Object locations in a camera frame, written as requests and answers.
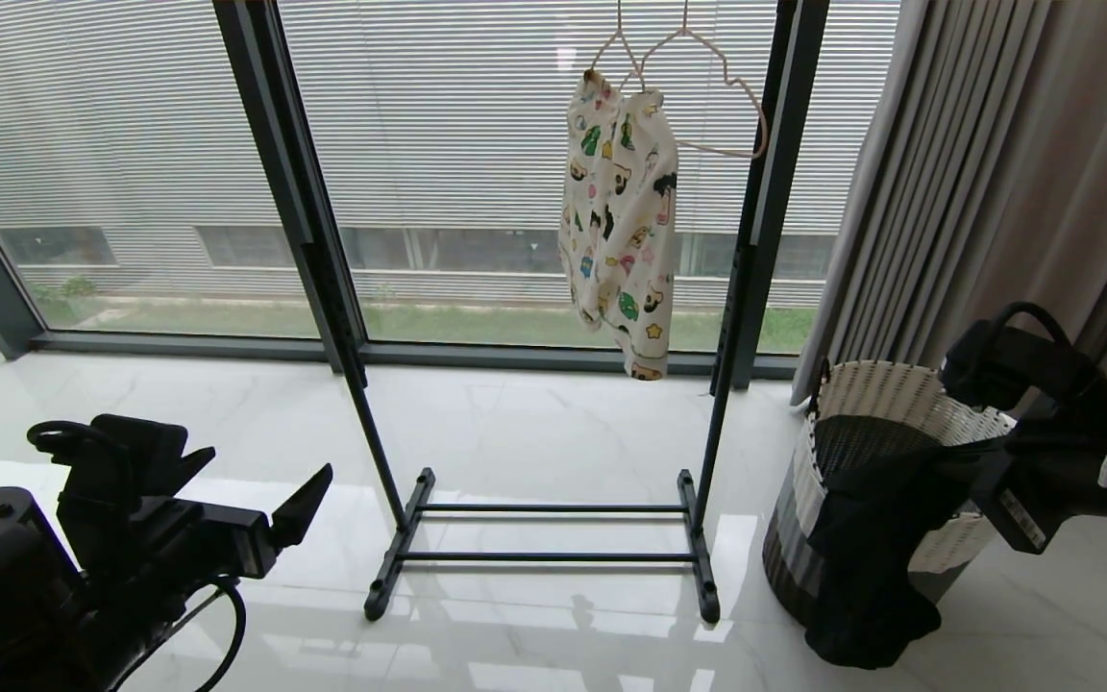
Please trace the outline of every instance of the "rack base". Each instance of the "rack base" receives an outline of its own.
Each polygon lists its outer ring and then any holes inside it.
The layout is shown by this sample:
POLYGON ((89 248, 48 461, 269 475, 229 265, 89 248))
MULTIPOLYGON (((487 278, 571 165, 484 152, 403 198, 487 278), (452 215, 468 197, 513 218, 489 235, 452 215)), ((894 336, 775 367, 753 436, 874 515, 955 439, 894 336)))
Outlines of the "rack base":
POLYGON ((400 571, 404 562, 410 561, 469 561, 469 562, 634 562, 634 565, 669 565, 669 562, 686 562, 695 578, 695 590, 699 593, 699 613, 704 622, 720 622, 720 596, 716 592, 716 580, 711 572, 711 555, 707 552, 707 540, 703 531, 695 530, 695 484, 689 469, 677 474, 676 505, 487 505, 487 504, 432 504, 431 492, 434 490, 433 469, 422 469, 417 476, 417 485, 413 487, 408 504, 404 505, 404 523, 396 528, 395 537, 386 556, 382 557, 382 568, 377 578, 370 583, 369 596, 365 597, 365 617, 376 621, 386 612, 391 602, 392 591, 400 580, 400 571), (410 550, 412 539, 417 534, 417 526, 426 514, 681 514, 681 520, 686 529, 686 552, 505 552, 505 551, 431 551, 410 550))

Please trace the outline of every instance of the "clothes hanger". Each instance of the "clothes hanger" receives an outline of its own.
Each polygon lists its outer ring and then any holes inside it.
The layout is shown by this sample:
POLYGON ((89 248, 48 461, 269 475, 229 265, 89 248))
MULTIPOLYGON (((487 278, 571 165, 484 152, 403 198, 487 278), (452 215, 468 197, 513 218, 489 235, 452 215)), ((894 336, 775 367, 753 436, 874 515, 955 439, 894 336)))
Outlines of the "clothes hanger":
MULTIPOLYGON (((597 51, 597 56, 592 59, 592 64, 588 65, 588 71, 597 70, 597 62, 601 61, 601 56, 606 54, 606 51, 610 45, 614 44, 614 40, 620 40, 622 42, 622 48, 627 49, 627 56, 631 59, 631 74, 627 75, 630 79, 632 75, 638 75, 638 82, 640 86, 644 90, 646 89, 646 82, 643 82, 643 71, 638 64, 638 59, 634 59, 634 52, 631 51, 630 41, 627 40, 627 32, 623 31, 623 0, 618 0, 618 28, 615 28, 614 33, 609 35, 609 39, 601 44, 601 51, 597 51)), ((627 86, 627 82, 622 82, 622 86, 627 86)))
MULTIPOLYGON (((638 63, 638 70, 634 71, 638 74, 638 79, 640 79, 640 83, 643 85, 643 87, 646 87, 645 84, 643 84, 643 68, 646 66, 646 61, 649 61, 649 58, 652 56, 652 53, 658 52, 661 48, 663 48, 664 44, 671 42, 671 40, 673 39, 677 39, 677 37, 685 35, 689 37, 690 39, 697 40, 700 44, 703 44, 704 48, 707 48, 712 53, 715 53, 716 58, 720 58, 721 64, 725 66, 724 70, 725 84, 728 84, 728 86, 741 86, 742 89, 744 89, 744 91, 746 91, 746 95, 751 97, 751 104, 754 104, 754 110, 757 111, 757 113, 759 114, 759 131, 761 131, 759 148, 755 149, 754 152, 746 152, 746 149, 720 149, 716 148, 716 146, 708 146, 706 144, 699 144, 695 142, 684 142, 682 140, 677 141, 677 144, 681 144, 682 146, 690 146, 690 148, 692 149, 700 149, 700 152, 724 154, 725 156, 738 156, 743 158, 757 158, 762 156, 763 153, 766 152, 766 149, 768 149, 768 118, 766 118, 766 115, 763 114, 763 105, 761 104, 759 99, 757 99, 757 96, 754 95, 754 91, 753 89, 751 89, 751 84, 746 84, 746 80, 739 76, 737 78, 728 76, 728 56, 725 56, 724 51, 721 51, 720 48, 716 48, 716 45, 713 44, 711 40, 706 40, 702 35, 695 33, 694 30, 691 30, 691 28, 689 27, 689 18, 690 18, 690 0, 685 0, 684 3, 681 4, 681 27, 677 27, 677 30, 673 31, 673 33, 665 35, 664 39, 660 41, 660 43, 653 45, 653 48, 650 48, 649 51, 646 51, 646 53, 643 53, 642 61, 638 63)), ((621 31, 620 1, 618 4, 618 27, 619 31, 621 31)))

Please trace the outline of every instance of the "glossy tile floor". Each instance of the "glossy tile floor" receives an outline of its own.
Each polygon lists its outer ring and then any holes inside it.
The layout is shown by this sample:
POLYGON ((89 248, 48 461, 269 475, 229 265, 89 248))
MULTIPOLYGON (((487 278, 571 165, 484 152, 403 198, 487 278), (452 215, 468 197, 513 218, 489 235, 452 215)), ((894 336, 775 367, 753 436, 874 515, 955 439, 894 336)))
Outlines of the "glossy tile floor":
MULTIPOLYGON (((407 498, 423 465, 436 499, 673 503, 697 477, 704 381, 371 368, 369 395, 407 498)), ((307 543, 245 583, 246 643, 220 689, 272 692, 716 692, 800 689, 1106 689, 1107 520, 1073 520, 1043 557, 992 544, 941 603, 944 626, 899 665, 866 673, 818 661, 768 590, 763 530, 798 419, 787 385, 734 395, 708 520, 724 620, 700 624, 676 570, 406 572, 379 622, 361 602, 391 521, 346 389, 319 364, 31 354, 0 359, 0 485, 52 513, 65 469, 25 442, 48 419, 99 412, 190 428, 219 450, 184 490, 271 509, 324 462, 335 482, 307 543)), ((439 549, 681 549, 681 526, 447 521, 439 549)), ((128 681, 197 688, 229 640, 218 601, 128 681)))

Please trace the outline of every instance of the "black garment rack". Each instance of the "black garment rack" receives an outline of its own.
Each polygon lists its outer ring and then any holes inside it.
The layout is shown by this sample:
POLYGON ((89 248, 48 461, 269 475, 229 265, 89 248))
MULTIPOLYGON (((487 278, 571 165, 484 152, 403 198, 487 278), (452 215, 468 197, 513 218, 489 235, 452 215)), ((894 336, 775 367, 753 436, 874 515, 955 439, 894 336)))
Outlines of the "black garment rack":
MULTIPOLYGON (((699 610, 708 623, 720 621, 720 597, 712 577, 711 555, 703 531, 707 499, 711 492, 721 431, 725 423, 730 385, 737 362, 739 334, 752 332, 742 358, 753 359, 763 307, 768 298, 769 281, 780 244, 783 219, 787 210, 792 176, 796 169, 805 113, 818 64, 823 28, 827 21, 827 0, 778 0, 763 92, 763 111, 772 127, 766 153, 751 162, 746 182, 741 229, 733 254, 728 298, 722 320, 721 339, 711 378, 713 395, 711 422, 703 467, 697 489, 689 469, 677 474, 674 489, 676 503, 669 505, 515 505, 515 504, 442 504, 431 503, 436 476, 424 468, 417 476, 407 503, 400 498, 395 477, 383 452, 382 440, 365 395, 365 368, 361 351, 352 334, 364 333, 361 316, 350 310, 356 303, 355 289, 344 255, 339 249, 335 225, 331 218, 330 198, 321 184, 322 176, 313 155, 313 141, 296 74, 291 68, 280 12, 273 3, 237 0, 215 3, 221 33, 229 55, 234 59, 238 90, 242 93, 251 132, 268 171, 268 183, 277 197, 281 220, 284 220, 290 245, 294 248, 299 273, 312 293, 315 319, 324 341, 333 344, 330 358, 341 369, 352 395, 361 428, 377 469, 379 482, 386 495, 387 507, 395 518, 396 530, 386 555, 382 558, 377 578, 370 582, 365 599, 365 617, 381 618, 386 612, 400 574, 408 562, 615 562, 617 565, 689 565, 695 578, 699 610), (746 310, 748 303, 761 306, 746 310), (433 551, 413 550, 413 538, 422 520, 431 515, 599 515, 601 521, 617 515, 680 516, 686 531, 689 548, 684 552, 570 552, 570 551, 433 551)), ((759 135, 755 135, 755 145, 759 135)))

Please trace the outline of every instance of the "black cloth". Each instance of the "black cloth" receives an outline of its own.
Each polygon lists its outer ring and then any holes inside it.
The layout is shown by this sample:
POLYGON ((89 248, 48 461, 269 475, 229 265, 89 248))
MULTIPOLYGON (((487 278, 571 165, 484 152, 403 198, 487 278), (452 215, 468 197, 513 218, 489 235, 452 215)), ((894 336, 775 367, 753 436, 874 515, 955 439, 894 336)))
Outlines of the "black cloth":
POLYGON ((805 631, 823 660, 867 670, 894 665, 909 641, 942 624, 934 603, 911 587, 908 562, 966 499, 966 483, 935 472, 935 462, 959 451, 876 456, 827 478, 808 540, 825 569, 805 631))

